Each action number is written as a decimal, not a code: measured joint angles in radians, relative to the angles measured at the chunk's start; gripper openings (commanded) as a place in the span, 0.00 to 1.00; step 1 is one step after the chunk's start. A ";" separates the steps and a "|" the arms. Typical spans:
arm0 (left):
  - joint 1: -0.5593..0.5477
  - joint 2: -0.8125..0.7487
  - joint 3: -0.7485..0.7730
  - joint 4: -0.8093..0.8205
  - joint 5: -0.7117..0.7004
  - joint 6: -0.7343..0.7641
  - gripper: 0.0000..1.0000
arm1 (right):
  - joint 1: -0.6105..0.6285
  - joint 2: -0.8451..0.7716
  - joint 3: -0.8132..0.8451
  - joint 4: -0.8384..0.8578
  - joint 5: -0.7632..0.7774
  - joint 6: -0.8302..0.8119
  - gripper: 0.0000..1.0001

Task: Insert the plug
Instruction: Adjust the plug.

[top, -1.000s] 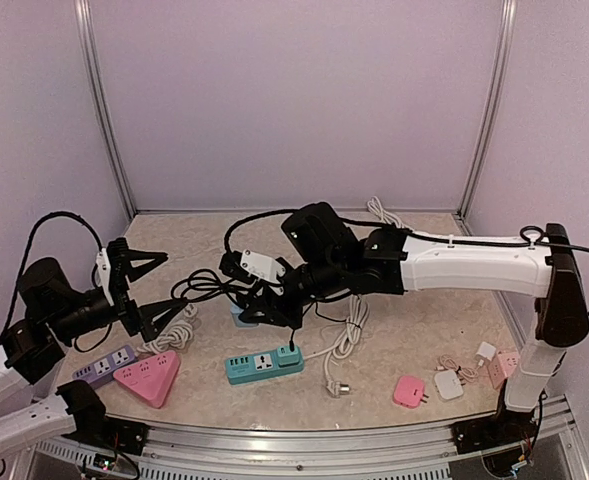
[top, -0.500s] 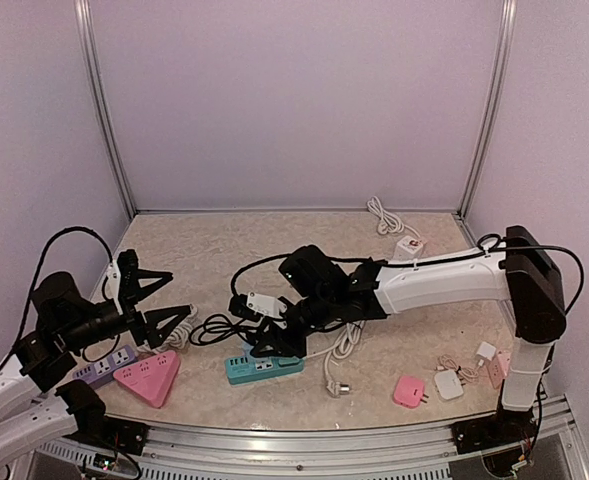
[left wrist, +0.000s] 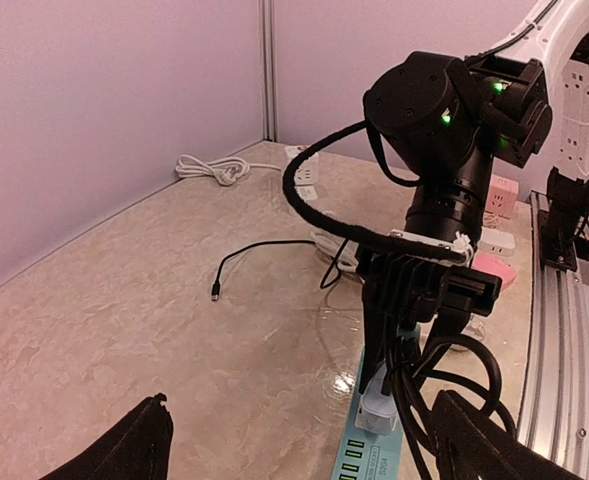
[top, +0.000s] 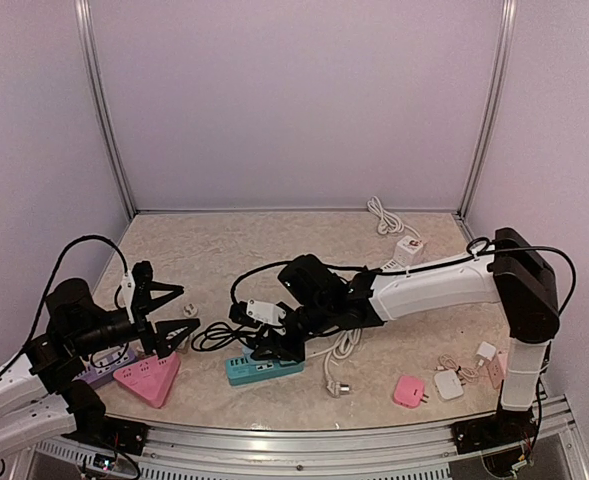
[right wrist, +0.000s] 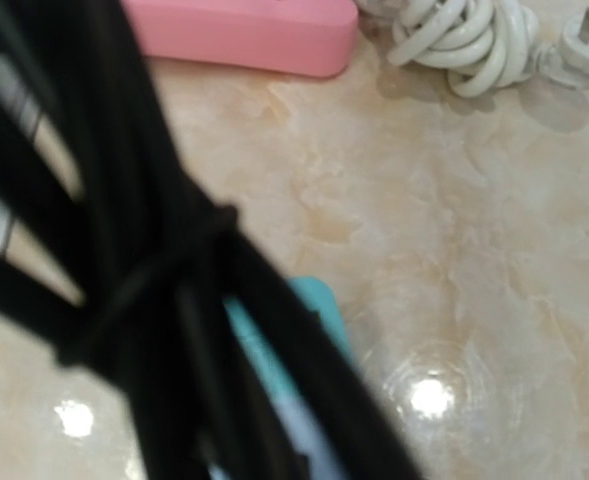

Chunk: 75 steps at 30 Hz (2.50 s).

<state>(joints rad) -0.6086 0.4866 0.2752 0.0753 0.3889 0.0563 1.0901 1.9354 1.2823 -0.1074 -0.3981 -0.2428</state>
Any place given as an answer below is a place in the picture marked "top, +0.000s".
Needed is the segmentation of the teal power strip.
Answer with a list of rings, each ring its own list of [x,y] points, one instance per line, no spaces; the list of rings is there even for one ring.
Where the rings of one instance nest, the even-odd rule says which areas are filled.
[[[304,362],[256,361],[249,354],[225,361],[228,383],[234,387],[297,374],[302,372],[304,367]]]

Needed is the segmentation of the purple power strip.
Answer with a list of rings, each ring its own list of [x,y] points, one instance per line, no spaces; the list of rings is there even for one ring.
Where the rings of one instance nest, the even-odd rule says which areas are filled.
[[[75,379],[98,388],[111,382],[116,370],[136,361],[136,354],[131,347],[114,348],[92,356],[90,361],[84,363],[84,370]]]

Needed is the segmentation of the white cube socket adapter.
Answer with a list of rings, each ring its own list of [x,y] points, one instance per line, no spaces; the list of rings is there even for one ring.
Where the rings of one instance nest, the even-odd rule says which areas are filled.
[[[411,235],[400,239],[394,248],[392,258],[383,265],[385,271],[401,271],[417,264],[424,250],[424,242]]]

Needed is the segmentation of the white square charger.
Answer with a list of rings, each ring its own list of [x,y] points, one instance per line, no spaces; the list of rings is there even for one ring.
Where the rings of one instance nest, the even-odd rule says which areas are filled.
[[[434,384],[443,401],[455,400],[464,395],[463,385],[453,370],[438,371],[434,375]]]

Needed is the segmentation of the small white charger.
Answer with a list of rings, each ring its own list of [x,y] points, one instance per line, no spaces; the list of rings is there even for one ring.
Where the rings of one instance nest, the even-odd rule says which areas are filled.
[[[475,353],[475,369],[480,370],[484,365],[491,362],[494,359],[496,352],[497,349],[494,345],[482,341]]]

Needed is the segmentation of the pink cube socket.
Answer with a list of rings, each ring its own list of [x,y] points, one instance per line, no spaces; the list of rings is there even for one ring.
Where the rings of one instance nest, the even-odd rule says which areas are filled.
[[[495,390],[500,390],[506,376],[507,354],[498,352],[487,364],[488,378]]]

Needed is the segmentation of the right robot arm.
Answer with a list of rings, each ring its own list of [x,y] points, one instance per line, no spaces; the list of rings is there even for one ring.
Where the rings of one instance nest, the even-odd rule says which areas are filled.
[[[514,229],[501,228],[494,239],[470,242],[462,255],[397,271],[357,268],[349,281],[315,255],[301,255],[284,262],[278,275],[297,308],[257,300],[240,308],[263,326],[252,356],[300,363],[306,342],[325,333],[379,327],[451,306],[498,303],[511,341],[497,411],[487,419],[485,433],[505,444],[532,412],[548,346],[560,329],[564,306],[545,251]]]

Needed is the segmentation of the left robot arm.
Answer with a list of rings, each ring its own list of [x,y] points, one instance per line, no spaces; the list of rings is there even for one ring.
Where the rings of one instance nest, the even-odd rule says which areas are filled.
[[[123,306],[105,310],[93,301],[79,278],[59,284],[45,298],[50,313],[46,331],[27,341],[0,367],[0,461],[42,440],[71,434],[101,445],[114,424],[95,390],[79,376],[95,353],[139,342],[163,359],[200,326],[197,318],[148,321],[148,314],[182,295],[180,285],[136,283],[132,274],[120,285]]]

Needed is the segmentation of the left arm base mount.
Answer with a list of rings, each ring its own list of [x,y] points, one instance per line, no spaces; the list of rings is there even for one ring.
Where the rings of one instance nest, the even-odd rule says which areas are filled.
[[[63,437],[99,448],[116,449],[130,455],[141,456],[146,444],[149,426],[138,421],[103,416],[89,420]]]

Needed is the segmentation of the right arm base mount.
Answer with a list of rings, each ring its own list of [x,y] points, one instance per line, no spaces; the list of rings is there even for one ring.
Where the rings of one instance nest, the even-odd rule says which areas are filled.
[[[538,423],[532,409],[511,411],[502,407],[488,416],[458,421],[451,426],[459,455],[533,439],[537,431]]]

